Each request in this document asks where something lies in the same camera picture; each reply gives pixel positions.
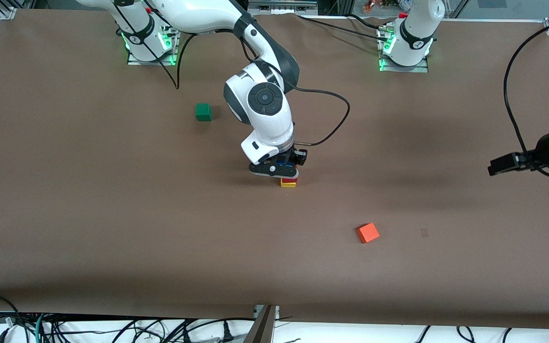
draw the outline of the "white floor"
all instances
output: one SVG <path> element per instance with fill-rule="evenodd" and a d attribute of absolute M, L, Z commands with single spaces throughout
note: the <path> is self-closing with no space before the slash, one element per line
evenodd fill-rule
<path fill-rule="evenodd" d="M 64 332 L 98 330 L 106 332 L 119 330 L 128 321 L 116 322 L 70 322 L 61 326 Z M 146 326 L 152 321 L 139 322 L 137 326 Z M 181 321 L 165 321 L 166 333 L 177 326 Z M 252 322 L 230 322 L 229 327 L 233 336 L 242 336 L 249 332 Z M 423 332 L 424 326 L 415 325 L 367 325 L 367 324 L 330 324 L 330 323 L 281 323 L 274 330 L 273 343 L 289 343 L 301 339 L 299 343 L 414 343 Z M 0 324 L 0 334 L 7 328 L 6 324 Z M 150 330 L 156 334 L 162 334 L 160 325 L 154 325 Z M 478 343 L 501 343 L 505 328 L 471 328 L 475 341 Z M 107 334 L 68 334 L 65 337 L 71 343 L 110 343 L 116 332 Z M 117 343 L 131 343 L 133 330 L 125 332 Z M 217 338 L 223 336 L 221 323 L 214 323 L 190 332 L 193 343 L 214 343 Z M 138 343 L 158 343 L 159 339 L 144 334 Z M 423 343 L 465 343 L 457 335 L 454 326 L 433 326 Z M 24 331 L 15 327 L 9 331 L 6 343 L 26 343 Z M 508 335 L 506 343 L 549 343 L 549 330 L 543 329 L 513 329 Z"/>

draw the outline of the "brown table surface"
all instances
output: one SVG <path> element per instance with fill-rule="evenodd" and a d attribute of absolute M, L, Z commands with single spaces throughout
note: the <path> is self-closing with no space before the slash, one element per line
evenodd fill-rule
<path fill-rule="evenodd" d="M 276 303 L 294 321 L 549 327 L 549 179 L 486 170 L 519 150 L 503 72 L 541 24 L 443 22 L 429 73 L 407 74 L 379 72 L 370 39 L 258 20 L 301 87 L 352 104 L 296 189 L 246 169 L 251 128 L 222 97 L 247 65 L 233 35 L 194 39 L 175 91 L 160 67 L 126 65 L 105 12 L 0 24 L 0 294 L 32 312 L 224 317 Z M 345 110 L 288 99 L 299 141 Z M 518 58 L 510 101 L 534 146 L 549 132 L 546 35 Z M 213 122 L 196 121 L 197 102 Z M 381 237 L 361 244 L 368 222 Z"/>

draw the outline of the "wire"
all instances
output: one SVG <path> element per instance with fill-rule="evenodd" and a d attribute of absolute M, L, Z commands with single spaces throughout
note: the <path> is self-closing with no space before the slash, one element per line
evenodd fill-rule
<path fill-rule="evenodd" d="M 179 80 L 179 72 L 181 71 L 181 58 L 183 58 L 183 52 L 185 51 L 185 47 L 190 43 L 192 38 L 196 37 L 196 33 L 192 33 L 190 37 L 183 43 L 183 46 L 181 47 L 181 51 L 179 52 L 179 59 L 177 60 L 177 85 L 175 89 L 179 89 L 179 85 L 181 85 L 181 82 Z"/>
<path fill-rule="evenodd" d="M 214 323 L 219 323 L 219 322 L 230 322 L 230 321 L 255 321 L 255 319 L 253 318 L 242 318 L 242 317 L 237 317 L 237 318 L 224 318 L 224 319 L 216 319 L 215 321 L 210 321 L 210 322 L 206 322 L 206 323 L 202 323 L 202 324 L 198 324 L 197 326 L 194 326 L 193 328 L 190 328 L 188 329 L 187 331 L 185 330 L 185 332 L 179 334 L 177 337 L 174 338 L 174 340 L 172 340 L 172 342 L 176 342 L 178 339 L 180 339 L 184 334 L 188 334 L 198 328 L 201 328 L 205 325 L 211 325 L 211 324 L 214 324 Z"/>
<path fill-rule="evenodd" d="M 423 342 L 423 339 L 425 338 L 425 335 L 427 334 L 427 332 L 429 331 L 430 328 L 431 328 L 431 325 L 425 326 L 425 328 L 423 329 L 423 333 L 418 338 L 418 341 L 416 341 L 416 343 L 422 343 Z"/>
<path fill-rule="evenodd" d="M 172 332 L 170 332 L 170 334 L 168 334 L 162 340 L 162 343 L 167 343 L 168 341 L 170 341 L 175 336 L 175 334 L 177 334 L 177 332 L 179 332 L 179 330 L 181 330 L 183 328 L 184 325 L 187 325 L 186 323 L 193 323 L 195 321 L 196 321 L 196 319 L 186 319 L 181 324 L 179 324 L 174 330 L 172 330 Z"/>
<path fill-rule="evenodd" d="M 340 11 L 340 0 L 336 0 L 336 2 L 334 2 L 332 7 L 329 9 L 329 11 L 327 11 L 327 13 L 325 13 L 325 15 L 329 15 L 330 13 L 332 13 L 334 6 L 336 6 L 337 10 Z"/>
<path fill-rule="evenodd" d="M 350 32 L 350 33 L 355 33 L 355 35 L 360 35 L 360 36 L 364 36 L 364 37 L 368 37 L 368 38 L 372 38 L 372 39 L 376 39 L 376 40 L 381 40 L 381 41 L 386 41 L 387 40 L 385 37 L 377 37 L 377 36 L 373 36 L 373 35 L 368 35 L 367 33 L 357 32 L 357 31 L 342 28 L 340 26 L 327 24 L 327 22 L 322 22 L 322 21 L 314 20 L 314 19 L 311 19 L 311 18 L 300 17 L 300 16 L 298 16 L 298 17 L 302 18 L 304 20 L 307 20 L 307 21 L 315 22 L 316 24 L 329 26 L 330 28 L 334 28 L 334 29 L 338 29 L 338 30 L 342 30 L 342 31 Z"/>
<path fill-rule="evenodd" d="M 112 343 L 115 343 L 115 342 L 118 340 L 118 338 L 120 338 L 120 336 L 122 336 L 122 334 L 123 334 L 126 330 L 128 330 L 128 328 L 130 328 L 131 326 L 135 325 L 135 323 L 137 323 L 137 322 L 138 322 L 138 321 L 135 320 L 135 321 L 131 321 L 130 323 L 126 324 L 126 326 L 123 327 L 122 330 L 119 330 L 118 334 L 113 338 Z"/>
<path fill-rule="evenodd" d="M 253 50 L 253 48 L 251 48 L 251 46 L 247 43 L 247 41 L 244 40 L 244 38 L 241 38 L 240 45 L 242 46 L 243 52 L 244 52 L 244 56 L 247 57 L 247 59 L 253 61 L 253 59 L 256 59 L 256 58 L 257 58 L 256 52 Z M 247 50 L 246 50 L 245 47 L 249 48 L 249 50 L 251 51 L 251 54 L 253 54 L 253 59 L 251 59 L 251 58 L 249 57 L 249 55 L 247 54 Z"/>
<path fill-rule="evenodd" d="M 361 22 L 363 25 L 368 26 L 368 27 L 371 28 L 371 29 L 375 29 L 375 30 L 379 29 L 378 26 L 370 24 L 369 22 L 363 20 L 363 19 L 360 18 L 358 15 L 355 15 L 355 14 L 353 14 L 353 13 L 349 13 L 349 14 L 345 15 L 345 17 L 355 18 L 355 19 L 357 19 L 359 22 Z"/>
<path fill-rule="evenodd" d="M 505 76 L 503 77 L 503 100 L 505 101 L 505 108 L 508 111 L 509 119 L 510 119 L 510 121 L 512 121 L 512 125 L 514 126 L 514 132 L 516 133 L 516 138 L 518 138 L 518 142 L 520 143 L 522 153 L 525 155 L 525 158 L 527 158 L 527 162 L 529 163 L 529 165 L 533 169 L 535 169 L 535 170 L 539 171 L 540 173 L 542 173 L 543 175 L 549 177 L 549 172 L 542 170 L 541 167 L 538 167 L 533 162 L 532 157 L 529 156 L 528 151 L 527 151 L 527 146 L 525 145 L 524 139 L 522 139 L 522 135 L 520 134 L 520 129 L 518 127 L 518 123 L 516 123 L 516 119 L 514 118 L 514 115 L 512 113 L 512 109 L 510 108 L 509 99 L 508 99 L 508 80 L 509 80 L 510 70 L 512 69 L 512 64 L 516 60 L 516 57 L 518 57 L 518 54 L 520 54 L 521 50 L 523 50 L 523 48 L 525 48 L 525 46 L 530 41 L 532 41 L 535 37 L 537 37 L 538 35 L 540 35 L 541 33 L 545 32 L 547 30 L 549 30 L 549 25 L 546 26 L 545 28 L 540 29 L 538 32 L 535 32 L 534 34 L 532 34 L 531 37 L 525 39 L 525 41 L 522 42 L 522 44 L 518 47 L 518 49 L 516 49 L 516 52 L 514 52 L 514 54 L 512 55 L 512 58 L 509 60 L 508 67 L 505 71 Z"/>
<path fill-rule="evenodd" d="M 150 325 L 148 325 L 148 326 L 142 328 L 141 331 L 139 331 L 138 333 L 135 332 L 135 338 L 133 338 L 132 342 L 135 343 L 135 341 L 137 341 L 137 339 L 139 339 L 139 337 L 140 337 L 142 334 L 144 334 L 145 332 L 147 332 L 147 330 L 148 330 L 149 328 L 151 328 L 151 326 L 154 326 L 154 325 L 157 324 L 157 323 L 162 323 L 162 319 L 159 319 L 159 320 L 153 322 L 152 324 L 150 324 Z M 156 334 L 154 334 L 154 336 L 158 336 L 161 340 L 164 339 L 164 337 L 161 337 L 161 336 L 156 335 Z"/>
<path fill-rule="evenodd" d="M 249 57 L 249 55 L 247 54 L 247 50 L 245 48 L 243 48 L 243 52 L 244 52 L 244 56 L 250 62 L 254 62 L 254 60 L 251 59 L 251 57 Z M 292 89 L 295 89 L 296 91 L 302 91 L 302 92 L 305 92 L 305 93 L 320 93 L 320 94 L 331 95 L 333 97 L 336 97 L 336 98 L 344 101 L 345 104 L 346 104 L 346 113 L 342 117 L 342 120 L 340 120 L 340 123 L 338 123 L 338 125 L 336 125 L 336 127 L 327 136 L 325 136 L 324 139 L 321 139 L 320 141 L 317 141 L 316 143 L 305 143 L 303 141 L 296 141 L 297 145 L 303 145 L 303 146 L 317 146 L 317 145 L 320 145 L 320 144 L 324 143 L 325 141 L 327 141 L 330 137 L 332 137 L 336 133 L 336 131 L 338 131 L 338 129 L 340 129 L 340 126 L 342 126 L 342 124 L 344 124 L 344 122 L 346 121 L 346 118 L 349 116 L 349 112 L 351 111 L 351 103 L 344 96 L 342 96 L 338 93 L 334 93 L 333 91 L 324 91 L 324 90 L 321 90 L 321 89 L 305 89 L 305 88 L 296 87 L 295 85 L 292 85 L 288 82 L 285 82 L 285 78 L 283 76 L 283 73 L 279 69 L 277 69 L 277 67 L 275 67 L 274 65 L 268 63 L 267 61 L 261 61 L 261 62 L 266 63 L 266 65 L 268 65 L 270 68 L 272 68 L 274 71 L 276 71 L 281 76 L 281 78 L 283 79 L 283 83 L 285 83 L 286 85 L 289 85 L 289 87 L 292 87 Z"/>
<path fill-rule="evenodd" d="M 501 343 L 505 343 L 505 340 L 508 338 L 508 333 L 512 331 L 512 328 L 507 328 L 505 332 L 503 333 L 503 339 L 501 340 Z"/>
<path fill-rule="evenodd" d="M 20 312 L 18 312 L 18 309 L 16 308 L 16 306 L 14 306 L 14 304 L 11 303 L 11 301 L 7 300 L 6 298 L 0 296 L 0 300 L 2 302 L 5 302 L 6 304 L 8 304 L 9 307 L 11 307 L 11 309 L 14 311 L 14 314 L 16 315 L 17 319 L 18 319 L 18 325 L 21 325 L 24 327 L 24 332 L 25 332 L 25 335 L 26 335 L 26 338 L 27 338 L 27 343 L 29 343 L 29 334 L 27 333 L 27 326 L 26 326 L 26 322 L 24 321 L 24 319 L 22 318 L 22 316 L 20 315 Z"/>
<path fill-rule="evenodd" d="M 473 332 L 471 332 L 471 329 L 469 328 L 469 326 L 463 326 L 463 327 L 467 329 L 467 332 L 469 332 L 470 338 L 467 338 L 464 334 L 461 333 L 461 326 L 457 326 L 457 334 L 459 334 L 459 336 L 462 339 L 465 339 L 469 343 L 476 343 L 475 339 L 473 338 Z"/>
<path fill-rule="evenodd" d="M 84 333 L 92 333 L 92 334 L 107 334 L 107 333 L 114 333 L 119 332 L 120 330 L 111 330 L 111 331 L 66 331 L 61 332 L 60 331 L 60 325 L 57 325 L 56 334 L 84 334 Z"/>
<path fill-rule="evenodd" d="M 40 328 L 41 328 L 41 320 L 43 319 L 44 314 L 42 313 L 40 317 L 37 319 L 37 323 L 35 323 L 35 343 L 41 343 L 40 341 Z"/>

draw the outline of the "black cable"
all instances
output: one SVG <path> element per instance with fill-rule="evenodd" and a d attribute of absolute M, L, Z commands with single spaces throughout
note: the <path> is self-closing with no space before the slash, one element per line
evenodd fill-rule
<path fill-rule="evenodd" d="M 307 21 L 315 22 L 316 24 L 329 26 L 330 28 L 334 28 L 334 29 L 338 29 L 338 30 L 342 30 L 342 31 L 350 32 L 350 33 L 355 33 L 355 35 L 360 35 L 360 36 L 364 36 L 364 37 L 368 37 L 368 38 L 372 38 L 372 39 L 376 39 L 376 40 L 381 40 L 381 41 L 386 41 L 387 40 L 385 37 L 377 37 L 377 36 L 373 36 L 373 35 L 368 35 L 367 33 L 357 32 L 357 31 L 346 29 L 346 28 L 342 28 L 340 26 L 327 24 L 327 22 L 322 22 L 322 21 L 314 20 L 314 19 L 311 19 L 311 18 L 305 18 L 305 17 L 301 17 L 301 16 L 298 16 L 298 17 L 302 18 L 304 20 L 307 20 Z"/>
<path fill-rule="evenodd" d="M 186 323 L 193 323 L 195 322 L 196 319 L 186 319 L 185 321 L 183 321 L 181 324 L 179 324 L 174 330 L 172 330 L 170 332 L 170 334 L 168 334 L 163 340 L 162 340 L 162 343 L 167 343 L 168 341 L 170 341 L 176 334 L 177 332 L 179 332 L 179 330 L 181 330 L 183 328 L 184 325 L 187 325 Z"/>
<path fill-rule="evenodd" d="M 416 343 L 422 343 L 423 342 L 423 339 L 425 338 L 425 335 L 427 334 L 427 332 L 429 331 L 430 328 L 431 328 L 431 325 L 425 326 L 425 328 L 423 329 L 423 333 L 418 338 L 418 341 L 416 341 Z"/>
<path fill-rule="evenodd" d="M 251 46 L 247 43 L 247 41 L 246 41 L 243 37 L 241 37 L 240 45 L 241 45 L 242 48 L 243 48 L 243 52 L 244 52 L 244 56 L 245 56 L 245 57 L 248 57 L 248 56 L 249 56 L 249 55 L 247 54 L 247 49 L 245 48 L 245 47 L 247 47 L 247 48 L 249 48 L 249 50 L 251 51 L 251 54 L 253 54 L 253 59 L 256 59 L 256 58 L 257 58 L 256 52 L 253 50 L 253 48 L 251 48 Z"/>
<path fill-rule="evenodd" d="M 243 52 L 244 52 L 244 56 L 250 62 L 254 61 L 253 59 L 251 59 L 251 57 L 249 57 L 249 54 L 247 54 L 247 50 L 245 48 L 243 48 Z M 327 136 L 325 136 L 324 139 L 321 139 L 320 141 L 317 141 L 316 143 L 303 143 L 301 141 L 297 141 L 296 142 L 297 145 L 303 145 L 303 146 L 317 146 L 317 145 L 320 145 L 320 144 L 324 143 L 325 141 L 327 141 L 330 137 L 332 137 L 336 133 L 336 131 L 338 131 L 338 129 L 340 129 L 340 126 L 342 126 L 342 124 L 344 124 L 344 122 L 346 121 L 346 118 L 349 116 L 349 112 L 351 111 L 351 103 L 344 96 L 339 95 L 338 93 L 334 93 L 333 91 L 324 91 L 324 90 L 321 90 L 321 89 L 305 89 L 305 88 L 300 88 L 300 87 L 297 87 L 295 85 L 292 85 L 288 82 L 285 82 L 285 78 L 284 78 L 283 74 L 281 73 L 281 71 L 279 69 L 277 69 L 277 67 L 275 67 L 274 65 L 268 63 L 267 61 L 261 61 L 261 62 L 266 63 L 266 65 L 268 65 L 270 68 L 272 68 L 274 71 L 276 71 L 281 76 L 281 78 L 283 79 L 283 83 L 285 85 L 289 85 L 289 87 L 292 87 L 292 89 L 295 89 L 296 91 L 302 91 L 302 92 L 305 92 L 305 93 L 319 93 L 319 94 L 331 95 L 333 97 L 336 97 L 336 98 L 344 101 L 345 104 L 346 104 L 346 113 L 342 117 L 342 120 L 340 120 L 340 123 L 338 123 L 338 125 L 336 125 L 336 127 Z"/>
<path fill-rule="evenodd" d="M 107 334 L 107 333 L 114 333 L 119 332 L 120 330 L 111 330 L 111 331 L 65 331 L 62 332 L 61 326 L 57 325 L 56 333 L 50 333 L 47 334 L 48 336 L 54 336 L 57 334 L 83 334 L 83 333 L 92 333 L 92 334 Z"/>
<path fill-rule="evenodd" d="M 183 43 L 183 46 L 181 47 L 181 50 L 179 52 L 179 59 L 177 60 L 177 88 L 176 89 L 179 89 L 179 85 L 181 85 L 181 81 L 179 80 L 179 72 L 181 71 L 181 58 L 183 58 L 183 52 L 185 51 L 185 47 L 188 45 L 188 43 L 190 43 L 192 38 L 196 36 L 197 36 L 196 33 L 190 34 L 190 37 L 188 37 L 185 43 Z"/>
<path fill-rule="evenodd" d="M 161 321 L 161 327 L 162 327 L 162 337 L 161 337 L 161 343 L 164 341 L 164 336 L 166 336 L 166 328 L 164 327 L 164 324 Z"/>
<path fill-rule="evenodd" d="M 463 326 L 463 327 L 467 329 L 467 332 L 469 332 L 470 338 L 467 338 L 464 334 L 462 334 L 461 326 L 457 326 L 457 334 L 459 334 L 459 336 L 462 339 L 465 339 L 469 343 L 476 343 L 475 339 L 473 338 L 473 332 L 471 332 L 471 329 L 469 328 L 469 326 Z"/>
<path fill-rule="evenodd" d="M 132 343 L 135 343 L 137 341 L 137 339 L 139 339 L 139 337 L 144 334 L 149 328 L 151 328 L 152 326 L 156 325 L 157 323 L 160 323 L 162 322 L 162 319 L 159 319 L 157 321 L 154 321 L 152 324 L 142 328 L 138 333 L 135 332 L 135 338 L 133 338 L 132 340 Z"/>
<path fill-rule="evenodd" d="M 205 325 L 210 325 L 210 324 L 219 323 L 219 322 L 230 322 L 230 321 L 252 321 L 253 322 L 253 321 L 255 321 L 255 319 L 253 319 L 253 318 L 242 318 L 242 317 L 216 319 L 215 321 L 210 321 L 210 322 L 198 324 L 197 326 L 194 326 L 193 328 L 187 329 L 187 331 L 184 331 L 179 336 L 175 337 L 174 340 L 172 340 L 172 342 L 175 343 L 179 338 L 183 337 L 184 334 L 190 333 L 190 332 L 192 332 L 192 331 L 194 331 L 198 328 L 201 328 Z"/>
<path fill-rule="evenodd" d="M 527 151 L 527 146 L 525 145 L 524 139 L 522 139 L 522 135 L 520 134 L 520 129 L 518 128 L 518 123 L 516 123 L 516 119 L 514 118 L 514 115 L 512 113 L 512 109 L 510 108 L 509 100 L 508 100 L 508 80 L 509 80 L 509 72 L 512 69 L 512 64 L 516 60 L 516 57 L 521 52 L 521 50 L 523 50 L 523 48 L 525 48 L 525 46 L 530 41 L 532 41 L 535 37 L 537 37 L 538 35 L 540 35 L 541 33 L 545 32 L 547 30 L 549 30 L 549 25 L 546 26 L 545 28 L 542 28 L 542 29 L 538 30 L 538 32 L 535 32 L 534 34 L 532 34 L 531 37 L 525 39 L 525 41 L 522 42 L 522 44 L 518 47 L 518 49 L 516 49 L 516 52 L 514 52 L 514 54 L 512 55 L 512 58 L 509 60 L 508 67 L 505 71 L 505 76 L 503 77 L 503 100 L 505 101 L 505 108 L 508 111 L 509 119 L 510 119 L 510 121 L 512 121 L 512 125 L 514 126 L 514 132 L 516 132 L 516 137 L 518 138 L 518 142 L 520 143 L 522 153 L 525 155 L 525 158 L 527 158 L 527 162 L 529 163 L 529 165 L 533 169 L 535 169 L 535 170 L 539 171 L 540 173 L 542 173 L 543 175 L 549 177 L 549 172 L 544 171 L 540 167 L 538 167 L 533 162 L 533 159 L 531 158 L 531 156 L 529 156 L 528 151 Z"/>
<path fill-rule="evenodd" d="M 501 343 L 505 343 L 505 340 L 508 338 L 508 333 L 512 331 L 512 328 L 507 328 L 505 332 L 503 333 L 503 339 L 501 340 Z"/>
<path fill-rule="evenodd" d="M 375 29 L 375 30 L 379 29 L 378 26 L 370 24 L 369 22 L 363 20 L 363 19 L 360 18 L 358 15 L 355 15 L 355 14 L 353 14 L 353 13 L 349 13 L 349 14 L 345 15 L 345 17 L 355 18 L 355 19 L 357 19 L 359 22 L 361 22 L 363 25 L 368 26 L 368 27 L 371 28 L 371 29 Z"/>
<path fill-rule="evenodd" d="M 14 314 L 15 314 L 15 318 L 18 319 L 18 322 L 16 323 L 17 325 L 19 326 L 22 326 L 24 328 L 24 334 L 25 334 L 25 337 L 27 339 L 27 343 L 29 343 L 29 333 L 28 331 L 30 329 L 27 328 L 27 324 L 29 322 L 25 321 L 22 317 L 22 315 L 20 314 L 20 312 L 18 312 L 18 309 L 16 308 L 16 306 L 14 306 L 14 304 L 11 303 L 11 301 L 7 300 L 6 298 L 0 296 L 0 300 L 2 302 L 5 302 L 6 304 L 8 304 L 9 307 L 11 307 L 11 309 L 14 311 Z"/>
<path fill-rule="evenodd" d="M 0 334 L 0 343 L 4 343 L 6 341 L 6 336 L 10 328 L 7 328 Z"/>
<path fill-rule="evenodd" d="M 122 334 L 128 330 L 131 326 L 135 325 L 135 323 L 137 323 L 138 321 L 131 321 L 130 323 L 126 324 L 125 327 L 122 328 L 122 330 L 119 330 L 118 334 L 116 334 L 116 336 L 113 338 L 113 341 L 112 343 L 116 343 L 116 341 L 118 340 L 118 338 L 120 338 L 120 336 L 122 336 Z"/>

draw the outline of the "green light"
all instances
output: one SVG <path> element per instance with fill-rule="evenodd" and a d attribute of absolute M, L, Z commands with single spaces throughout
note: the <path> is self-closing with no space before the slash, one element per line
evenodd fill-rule
<path fill-rule="evenodd" d="M 170 62 L 171 65 L 176 65 L 177 64 L 177 55 L 170 55 L 168 57 L 168 61 Z"/>
<path fill-rule="evenodd" d="M 126 49 L 127 49 L 128 51 L 130 51 L 131 48 L 129 48 L 129 46 L 128 46 L 128 42 L 126 41 L 126 37 L 122 36 L 122 39 L 124 39 L 124 46 L 126 46 Z"/>
<path fill-rule="evenodd" d="M 171 42 L 168 41 L 168 39 L 166 39 L 166 37 L 164 37 L 164 35 L 162 35 L 162 33 L 158 33 L 158 40 L 161 41 L 162 48 L 164 50 L 169 49 L 169 46 L 171 45 Z"/>

